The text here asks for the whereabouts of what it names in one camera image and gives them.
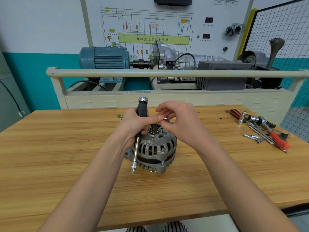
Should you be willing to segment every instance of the person's right hand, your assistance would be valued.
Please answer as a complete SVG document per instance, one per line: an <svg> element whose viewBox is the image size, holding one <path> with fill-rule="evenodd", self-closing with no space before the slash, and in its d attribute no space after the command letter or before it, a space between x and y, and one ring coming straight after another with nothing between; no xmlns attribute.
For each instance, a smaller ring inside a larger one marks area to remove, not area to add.
<svg viewBox="0 0 309 232"><path fill-rule="evenodd" d="M205 138L211 138L191 103L167 101L160 104L156 112L158 115L167 117L167 121L176 117L174 123L163 120L160 124L164 129L175 134L180 141L194 149L204 142Z"/></svg>

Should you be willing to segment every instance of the yellow diagram block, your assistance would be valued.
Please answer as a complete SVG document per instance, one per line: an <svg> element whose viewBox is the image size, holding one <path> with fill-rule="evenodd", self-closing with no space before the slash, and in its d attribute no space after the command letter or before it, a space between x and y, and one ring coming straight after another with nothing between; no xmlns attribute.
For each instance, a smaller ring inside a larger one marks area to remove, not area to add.
<svg viewBox="0 0 309 232"><path fill-rule="evenodd" d="M136 35L118 33L119 43L145 43L154 44L155 41L161 41L165 44L189 45L189 36L169 36L169 35Z"/></svg>

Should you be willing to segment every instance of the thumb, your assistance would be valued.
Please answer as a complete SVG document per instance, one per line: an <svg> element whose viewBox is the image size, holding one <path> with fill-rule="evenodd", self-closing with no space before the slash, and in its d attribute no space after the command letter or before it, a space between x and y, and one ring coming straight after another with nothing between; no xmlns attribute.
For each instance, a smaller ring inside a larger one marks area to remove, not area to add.
<svg viewBox="0 0 309 232"><path fill-rule="evenodd" d="M167 121L163 120L163 121L160 122L160 124L161 124L161 126L162 126L165 130L174 133L174 132L173 132L173 130L174 130L174 125L173 125L173 124L174 124L174 123L170 123L170 122L167 122Z"/></svg>
<svg viewBox="0 0 309 232"><path fill-rule="evenodd" d="M145 125L151 125L159 123L164 119L164 115L158 115L158 116L149 116L149 117L143 117L142 124Z"/></svg>

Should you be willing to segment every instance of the wire mesh fence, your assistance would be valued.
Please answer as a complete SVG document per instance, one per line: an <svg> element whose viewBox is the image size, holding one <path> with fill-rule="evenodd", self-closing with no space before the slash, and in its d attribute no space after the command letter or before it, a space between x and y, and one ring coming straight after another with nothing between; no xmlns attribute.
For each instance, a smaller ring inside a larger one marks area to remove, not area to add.
<svg viewBox="0 0 309 232"><path fill-rule="evenodd" d="M249 31L245 50L262 51L269 58L269 40L282 38L285 44L273 67L280 70L309 69L309 0L294 0L259 10ZM284 78L289 88L293 78ZM309 79L300 88L281 127L309 141Z"/></svg>

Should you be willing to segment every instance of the workbench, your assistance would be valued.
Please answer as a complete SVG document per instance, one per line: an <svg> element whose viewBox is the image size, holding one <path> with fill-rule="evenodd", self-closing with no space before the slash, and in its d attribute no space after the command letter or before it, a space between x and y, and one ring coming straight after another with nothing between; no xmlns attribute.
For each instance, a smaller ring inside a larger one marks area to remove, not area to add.
<svg viewBox="0 0 309 232"><path fill-rule="evenodd" d="M308 143L291 135L285 154L266 141L243 137L254 132L225 112L236 108L255 114L243 106L195 108L209 132L278 207L309 202ZM0 133L0 231L37 230L125 111L37 110ZM98 230L228 213L202 160L181 141L163 175L139 167L133 175L131 165L123 160Z"/></svg>

